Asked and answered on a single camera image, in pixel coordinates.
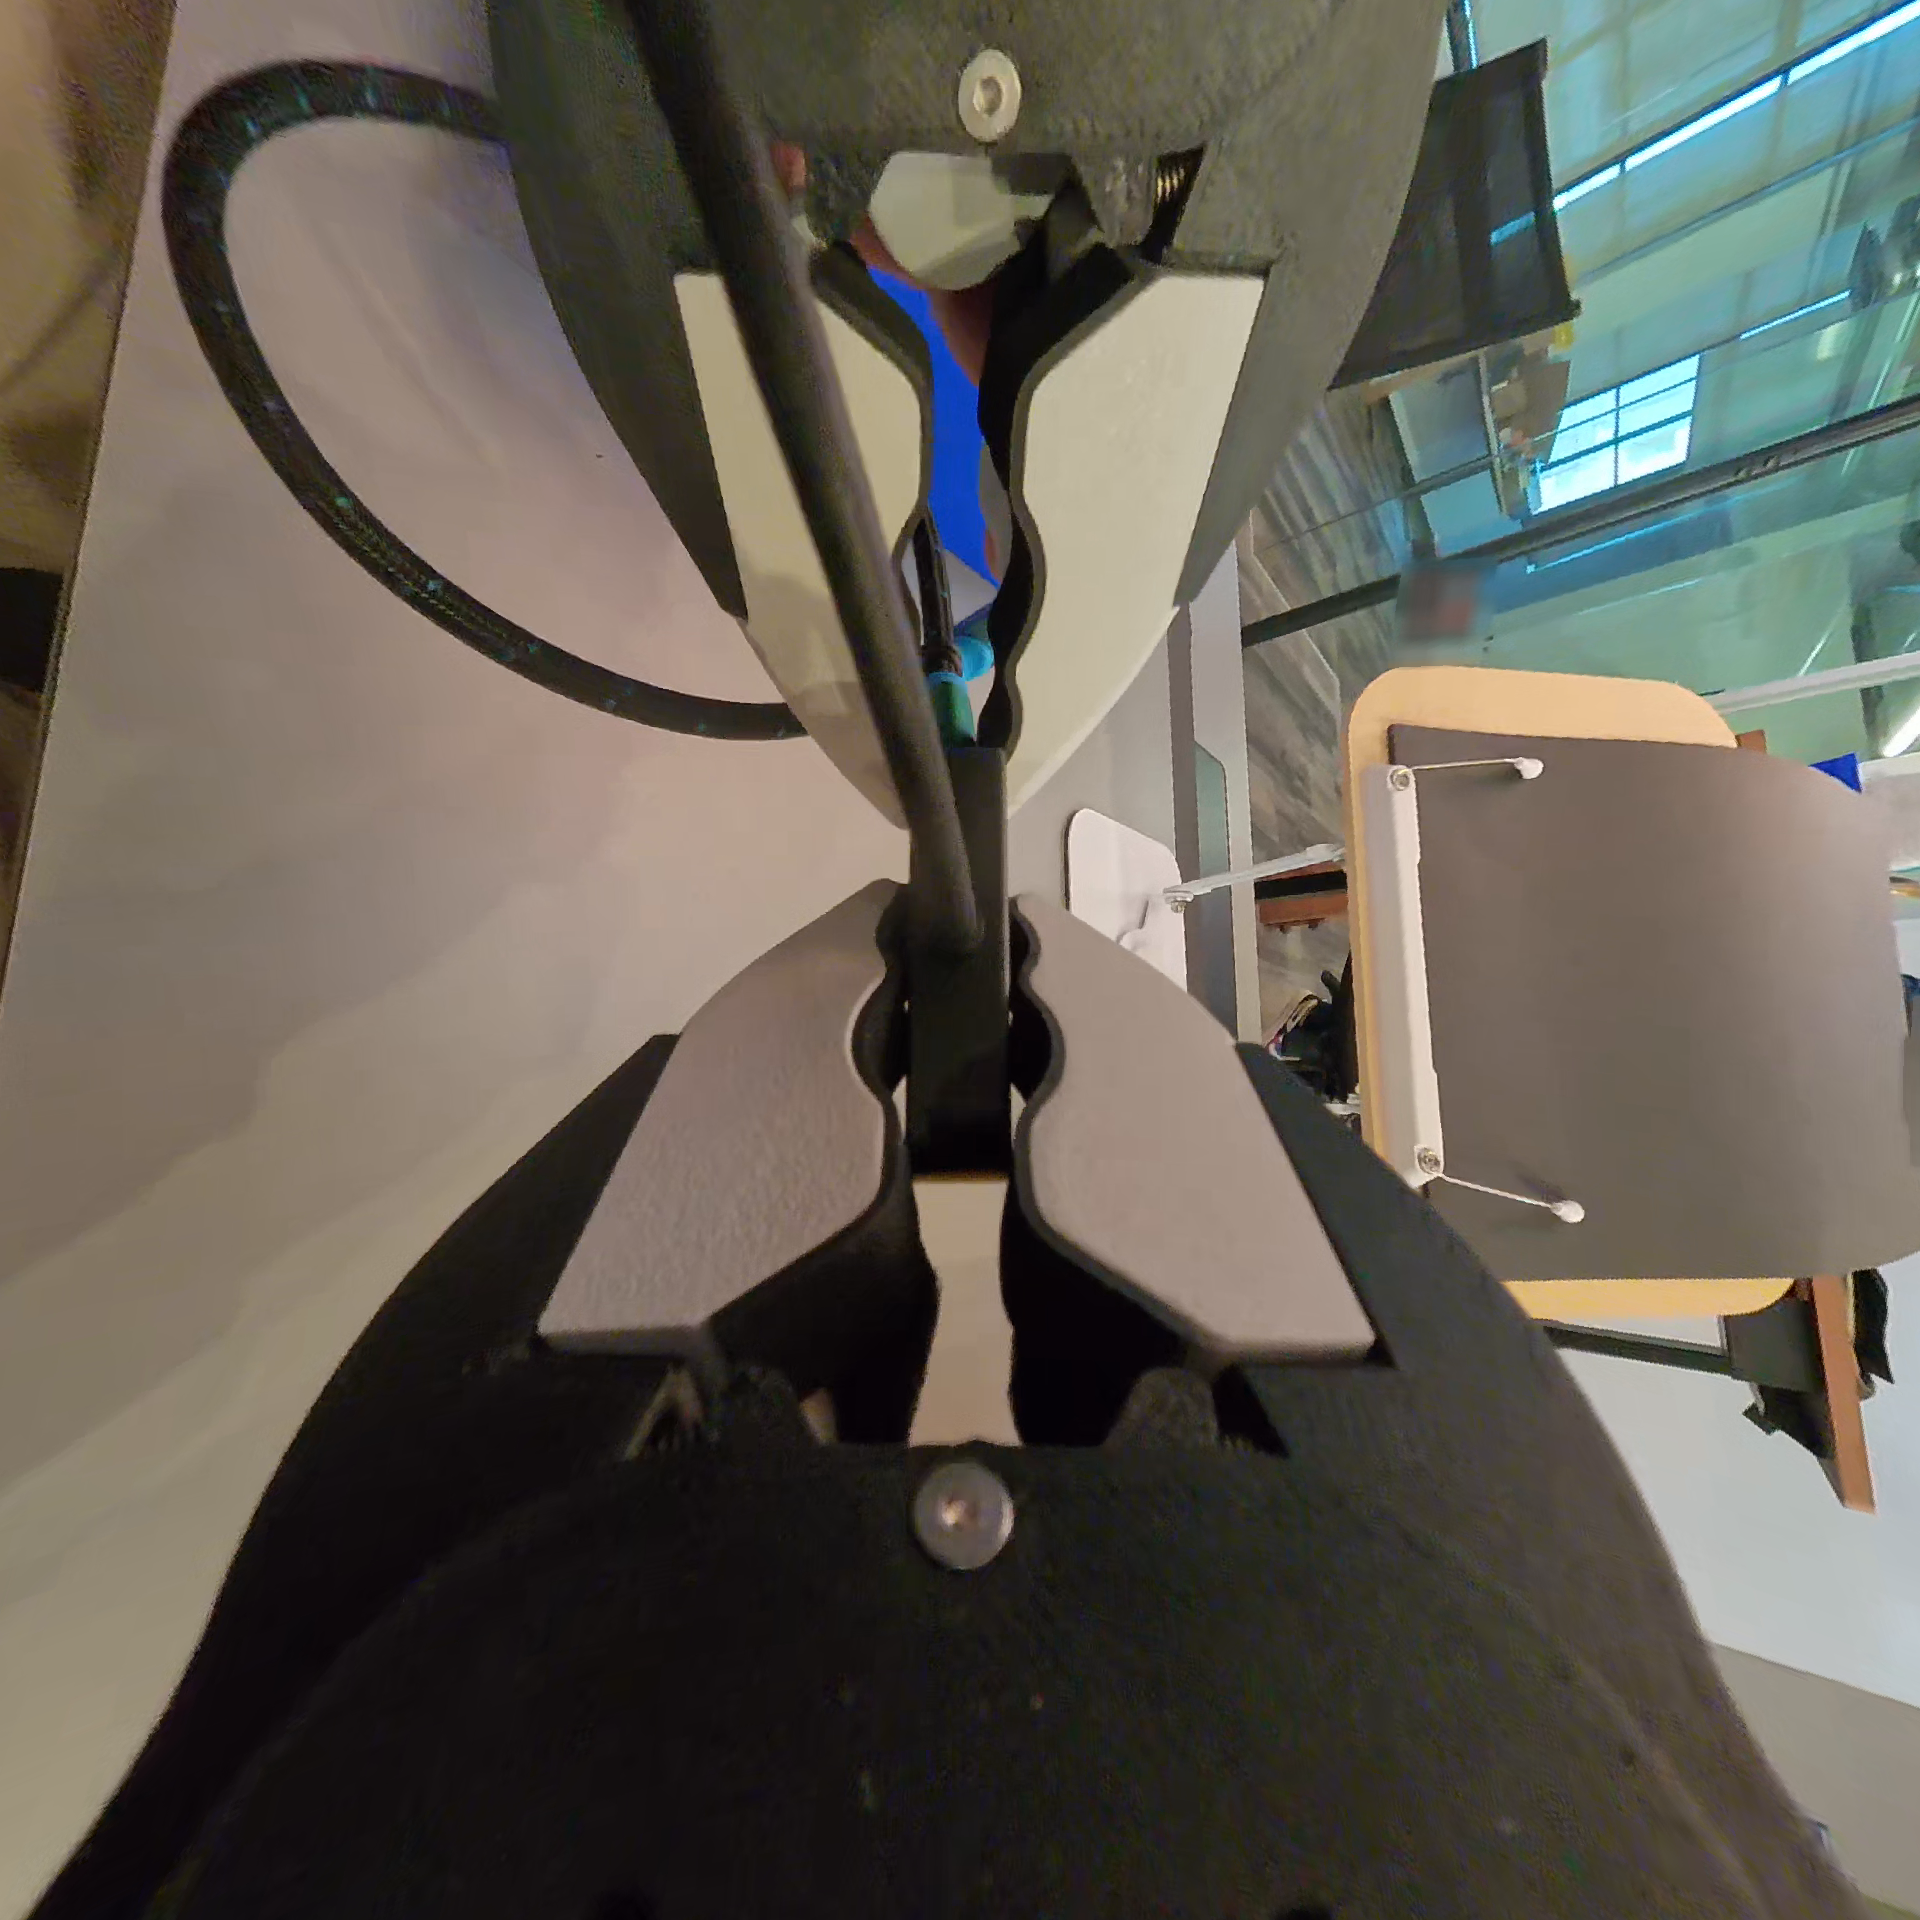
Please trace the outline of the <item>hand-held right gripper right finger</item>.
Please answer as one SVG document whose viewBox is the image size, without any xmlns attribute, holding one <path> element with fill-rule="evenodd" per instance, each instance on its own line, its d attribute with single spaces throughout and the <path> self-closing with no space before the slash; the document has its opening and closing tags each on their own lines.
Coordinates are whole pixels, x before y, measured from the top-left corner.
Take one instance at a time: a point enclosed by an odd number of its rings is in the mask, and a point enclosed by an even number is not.
<svg viewBox="0 0 1920 1920">
<path fill-rule="evenodd" d="M 1212 1364 L 1360 1361 L 1374 1323 L 1229 1031 L 1036 892 L 1010 931 L 1019 1220 Z"/>
</svg>

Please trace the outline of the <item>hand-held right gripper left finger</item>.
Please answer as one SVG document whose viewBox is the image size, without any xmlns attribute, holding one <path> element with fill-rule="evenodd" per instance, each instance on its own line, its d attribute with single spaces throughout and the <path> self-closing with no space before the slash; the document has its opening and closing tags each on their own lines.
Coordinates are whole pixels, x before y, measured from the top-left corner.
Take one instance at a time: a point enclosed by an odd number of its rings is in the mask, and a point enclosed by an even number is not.
<svg viewBox="0 0 1920 1920">
<path fill-rule="evenodd" d="M 643 1358 L 923 1358 L 932 1275 L 892 1103 L 900 882 L 872 880 L 686 1022 L 536 1332 Z"/>
</svg>

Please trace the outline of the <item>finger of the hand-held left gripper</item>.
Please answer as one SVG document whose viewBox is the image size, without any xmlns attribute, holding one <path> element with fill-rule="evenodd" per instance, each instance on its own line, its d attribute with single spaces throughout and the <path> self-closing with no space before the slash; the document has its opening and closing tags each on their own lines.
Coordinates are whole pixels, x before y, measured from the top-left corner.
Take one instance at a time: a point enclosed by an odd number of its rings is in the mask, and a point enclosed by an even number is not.
<svg viewBox="0 0 1920 1920">
<path fill-rule="evenodd" d="M 1161 645 L 1264 296 L 1259 277 L 1082 253 L 1000 288 L 979 424 L 1010 515 L 982 737 L 1015 814 Z"/>
<path fill-rule="evenodd" d="M 930 355 L 918 327 L 849 246 L 813 253 L 807 274 L 885 552 L 900 571 L 926 509 Z M 745 598 L 740 626 L 804 735 L 882 821 L 905 828 L 723 279 L 686 272 L 675 292 Z"/>
</svg>

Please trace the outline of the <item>blue cloth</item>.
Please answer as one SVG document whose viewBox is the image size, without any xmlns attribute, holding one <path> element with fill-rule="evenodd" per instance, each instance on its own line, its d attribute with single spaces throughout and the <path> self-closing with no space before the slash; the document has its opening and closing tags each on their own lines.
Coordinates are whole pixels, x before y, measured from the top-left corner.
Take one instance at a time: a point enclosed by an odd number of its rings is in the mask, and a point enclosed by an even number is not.
<svg viewBox="0 0 1920 1920">
<path fill-rule="evenodd" d="M 929 509 L 944 552 L 986 583 L 1000 580 L 994 538 L 982 504 L 984 438 L 976 419 L 976 383 L 963 371 L 932 309 L 930 292 L 872 267 L 877 285 L 918 327 L 930 358 L 932 451 Z"/>
</svg>

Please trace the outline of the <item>black screen panel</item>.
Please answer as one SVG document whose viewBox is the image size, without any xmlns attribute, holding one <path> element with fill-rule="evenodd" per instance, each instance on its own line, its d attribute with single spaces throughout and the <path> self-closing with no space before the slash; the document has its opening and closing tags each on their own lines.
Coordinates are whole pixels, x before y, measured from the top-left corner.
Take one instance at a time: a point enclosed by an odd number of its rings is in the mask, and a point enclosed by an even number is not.
<svg viewBox="0 0 1920 1920">
<path fill-rule="evenodd" d="M 1331 393 L 1576 319 L 1551 207 L 1547 66 L 1537 40 L 1433 82 L 1405 210 Z"/>
</svg>

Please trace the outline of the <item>black office chair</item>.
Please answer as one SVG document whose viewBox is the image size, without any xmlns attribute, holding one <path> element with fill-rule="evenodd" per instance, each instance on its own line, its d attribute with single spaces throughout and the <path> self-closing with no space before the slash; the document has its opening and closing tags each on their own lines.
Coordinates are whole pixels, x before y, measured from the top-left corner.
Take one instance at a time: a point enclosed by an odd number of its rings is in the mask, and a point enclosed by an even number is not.
<svg viewBox="0 0 1920 1920">
<path fill-rule="evenodd" d="M 1284 1064 L 1319 1103 L 1357 1113 L 1357 1012 L 1351 965 L 1322 972 L 1319 989 L 1300 996 L 1266 1041 Z"/>
</svg>

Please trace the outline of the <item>grey partition panel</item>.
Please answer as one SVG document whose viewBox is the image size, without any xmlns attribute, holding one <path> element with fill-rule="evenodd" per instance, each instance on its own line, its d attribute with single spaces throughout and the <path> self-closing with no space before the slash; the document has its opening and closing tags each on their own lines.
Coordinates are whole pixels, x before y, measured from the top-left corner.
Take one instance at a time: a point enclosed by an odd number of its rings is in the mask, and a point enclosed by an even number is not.
<svg viewBox="0 0 1920 1920">
<path fill-rule="evenodd" d="M 1254 863 L 1236 549 L 1167 632 L 1173 817 L 1180 876 L 1209 880 Z M 1253 885 L 1206 891 L 1180 911 L 1186 989 L 1236 1041 L 1259 1041 Z"/>
</svg>

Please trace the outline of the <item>white rounded board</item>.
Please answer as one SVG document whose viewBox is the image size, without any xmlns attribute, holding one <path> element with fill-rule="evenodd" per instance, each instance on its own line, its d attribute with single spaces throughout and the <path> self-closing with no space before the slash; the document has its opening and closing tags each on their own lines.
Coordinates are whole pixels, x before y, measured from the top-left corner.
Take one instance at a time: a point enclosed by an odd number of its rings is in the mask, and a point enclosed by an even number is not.
<svg viewBox="0 0 1920 1920">
<path fill-rule="evenodd" d="M 1065 824 L 1065 905 L 1186 991 L 1186 926 L 1177 853 L 1161 839 L 1079 807 Z"/>
</svg>

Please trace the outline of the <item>white mounting bar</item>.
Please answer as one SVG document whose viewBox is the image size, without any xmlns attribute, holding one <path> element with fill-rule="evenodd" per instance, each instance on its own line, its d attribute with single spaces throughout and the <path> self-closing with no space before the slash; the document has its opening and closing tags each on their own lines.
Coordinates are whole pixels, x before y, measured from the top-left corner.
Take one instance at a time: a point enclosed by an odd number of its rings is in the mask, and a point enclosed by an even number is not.
<svg viewBox="0 0 1920 1920">
<path fill-rule="evenodd" d="M 1363 910 L 1357 1000 L 1366 1000 L 1375 1038 L 1375 1063 L 1360 1069 L 1359 1092 L 1368 1140 L 1407 1187 L 1458 1187 L 1579 1227 L 1585 1210 L 1571 1198 L 1492 1187 L 1447 1170 L 1421 911 L 1421 777 L 1504 775 L 1527 785 L 1542 770 L 1537 757 L 1508 754 L 1412 766 L 1378 763 L 1359 772 L 1348 863 Z"/>
</svg>

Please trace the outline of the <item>light wooden table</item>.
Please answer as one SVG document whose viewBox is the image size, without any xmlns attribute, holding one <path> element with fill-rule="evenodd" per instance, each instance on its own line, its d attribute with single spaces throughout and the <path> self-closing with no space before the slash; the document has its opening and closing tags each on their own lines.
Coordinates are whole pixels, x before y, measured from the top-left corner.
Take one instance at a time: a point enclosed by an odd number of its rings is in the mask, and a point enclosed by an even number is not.
<svg viewBox="0 0 1920 1920">
<path fill-rule="evenodd" d="M 1516 734 L 1537 737 L 1665 740 L 1733 752 L 1739 735 L 1696 694 L 1681 685 L 1570 678 L 1474 666 L 1409 666 L 1368 685 L 1342 730 L 1346 918 L 1357 1005 L 1357 1098 L 1360 1136 L 1388 1162 L 1388 1080 L 1398 1055 L 1383 1041 L 1383 895 L 1378 858 L 1366 841 L 1363 772 L 1388 763 L 1395 726 L 1450 734 Z M 1736 1318 L 1774 1307 L 1791 1280 L 1624 1280 L 1511 1285 L 1508 1294 L 1536 1323 L 1599 1326 L 1626 1320 Z"/>
</svg>

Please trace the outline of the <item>black mat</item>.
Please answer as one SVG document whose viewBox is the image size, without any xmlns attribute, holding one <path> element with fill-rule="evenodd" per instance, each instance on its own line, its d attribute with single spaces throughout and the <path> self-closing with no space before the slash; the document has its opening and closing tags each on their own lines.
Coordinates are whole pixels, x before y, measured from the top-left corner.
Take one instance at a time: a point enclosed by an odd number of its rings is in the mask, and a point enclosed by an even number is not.
<svg viewBox="0 0 1920 1920">
<path fill-rule="evenodd" d="M 1504 1285 L 1803 1280 L 1918 1246 L 1885 829 L 1742 751 L 1395 726 L 1432 1208 Z"/>
</svg>

